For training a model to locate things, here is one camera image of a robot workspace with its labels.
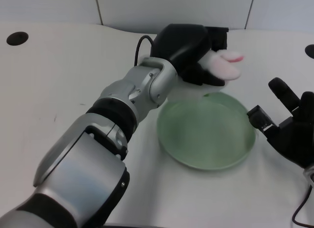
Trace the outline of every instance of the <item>white tabletop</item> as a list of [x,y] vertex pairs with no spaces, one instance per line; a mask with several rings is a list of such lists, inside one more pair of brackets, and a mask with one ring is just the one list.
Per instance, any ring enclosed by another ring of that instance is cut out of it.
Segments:
[[[9,46],[25,31],[29,40]],[[99,25],[0,24],[0,215],[28,198],[38,163],[54,142],[132,67],[141,34]],[[314,90],[314,59],[304,48],[314,34],[235,30],[228,49],[245,55],[240,79],[221,91],[247,109],[259,104],[276,123],[289,112],[268,88],[282,78],[298,95]],[[141,54],[148,54],[144,42]],[[201,96],[211,86],[179,83],[171,98]],[[160,150],[151,111],[129,143],[130,185],[108,222],[167,228],[291,226],[307,188],[302,169],[280,156],[259,135],[241,165],[223,172],[183,166]],[[314,198],[298,220],[314,225]]]

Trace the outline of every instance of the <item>wall seam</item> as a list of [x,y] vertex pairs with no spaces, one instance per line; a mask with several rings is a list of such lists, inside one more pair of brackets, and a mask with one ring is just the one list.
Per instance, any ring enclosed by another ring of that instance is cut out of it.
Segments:
[[254,0],[252,0],[251,5],[250,5],[249,14],[247,15],[247,19],[246,19],[246,23],[245,23],[245,27],[244,27],[244,29],[246,29],[247,24],[248,24],[248,22],[249,22],[249,17],[250,17],[251,10],[252,10],[252,6],[253,6],[253,1],[254,1]]
[[102,19],[102,14],[101,14],[100,8],[99,8],[98,0],[96,0],[96,4],[97,4],[98,15],[99,15],[99,19],[100,19],[101,25],[104,25],[104,24],[103,24],[103,19]]

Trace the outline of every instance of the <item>wall tile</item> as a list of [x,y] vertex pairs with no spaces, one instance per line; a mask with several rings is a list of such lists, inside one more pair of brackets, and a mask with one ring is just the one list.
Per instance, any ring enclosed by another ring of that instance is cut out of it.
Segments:
[[254,0],[247,28],[314,32],[314,0]]
[[169,23],[245,27],[252,0],[98,0],[104,25],[158,32]]
[[100,24],[96,0],[0,0],[0,21]]

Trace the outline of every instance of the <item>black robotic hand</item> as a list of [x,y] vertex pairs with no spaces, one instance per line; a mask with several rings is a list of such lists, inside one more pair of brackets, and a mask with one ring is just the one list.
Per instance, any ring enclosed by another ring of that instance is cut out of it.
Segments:
[[276,126],[257,105],[247,113],[249,120],[282,156],[308,168],[314,164],[314,93],[304,92],[299,99],[279,78],[268,85],[292,116]]
[[209,50],[227,49],[228,31],[228,28],[170,24],[155,38],[150,56],[169,61],[185,82],[224,86],[224,80],[204,70],[198,61]]

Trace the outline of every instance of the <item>green plate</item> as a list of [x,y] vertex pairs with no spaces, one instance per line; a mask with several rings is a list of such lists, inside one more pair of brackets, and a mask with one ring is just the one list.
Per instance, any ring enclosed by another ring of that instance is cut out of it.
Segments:
[[245,159],[255,142],[246,108],[224,93],[198,101],[168,102],[157,120],[163,148],[179,162],[202,170],[220,170]]

